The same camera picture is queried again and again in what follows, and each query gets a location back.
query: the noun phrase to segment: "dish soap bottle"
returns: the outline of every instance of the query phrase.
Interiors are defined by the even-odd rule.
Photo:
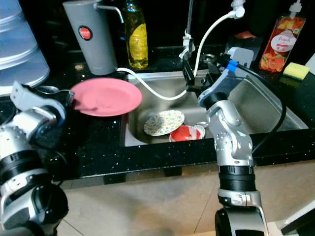
[[[305,23],[305,18],[296,16],[301,9],[300,0],[297,0],[290,7],[290,15],[279,17],[259,62],[260,69],[271,72],[282,71]]]
[[[143,69],[148,66],[148,43],[142,9],[136,0],[127,0],[123,11],[129,64]]]

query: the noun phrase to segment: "white pump nozzle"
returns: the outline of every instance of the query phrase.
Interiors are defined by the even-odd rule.
[[[296,15],[296,13],[300,12],[302,9],[302,4],[300,3],[300,0],[297,0],[294,4],[290,7],[290,17],[293,19]]]
[[[245,13],[245,9],[243,7],[243,4],[245,3],[245,0],[234,0],[231,3],[231,7],[233,7],[233,10],[235,11],[235,15],[233,16],[234,19],[242,18]]]

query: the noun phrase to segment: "plastic container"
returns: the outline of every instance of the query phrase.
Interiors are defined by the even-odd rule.
[[[148,42],[142,9],[136,0],[127,0],[123,11],[129,65],[143,69],[148,66]]]
[[[15,67],[0,70],[0,96],[9,95],[14,81],[34,87],[43,82],[49,75],[49,67],[40,50],[29,59]]]
[[[0,33],[18,26],[23,18],[17,0],[0,0]]]
[[[0,70],[26,62],[38,49],[32,30],[25,20],[17,27],[1,32],[0,45]]]
[[[269,42],[259,62],[259,68],[281,72],[305,24],[305,18],[296,16],[302,5],[300,0],[290,7],[290,13],[278,18]]]

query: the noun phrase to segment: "black countertop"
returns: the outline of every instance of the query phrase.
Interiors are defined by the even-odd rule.
[[[181,64],[175,53],[167,58],[155,57],[143,72],[178,71]],[[73,63],[51,73],[45,85],[69,89],[80,81],[94,78],[86,63]],[[124,73],[107,77],[123,78]],[[279,80],[279,74],[267,75]],[[315,158],[315,76],[307,75],[297,88],[278,85],[288,107],[309,127],[305,130],[277,132],[254,155],[257,165],[273,165]],[[12,111],[8,97],[0,98],[0,119]],[[69,110],[67,120],[60,128],[47,133],[38,142],[63,153],[68,164],[49,151],[38,149],[47,168],[56,179],[122,174],[152,169],[216,162],[213,139],[124,147],[120,144],[122,116],[98,118]],[[265,134],[251,135],[254,146]]]

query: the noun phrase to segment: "pink plate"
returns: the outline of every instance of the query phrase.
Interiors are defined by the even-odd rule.
[[[96,117],[118,116],[137,108],[141,91],[133,84],[119,79],[94,78],[76,84],[74,109]]]

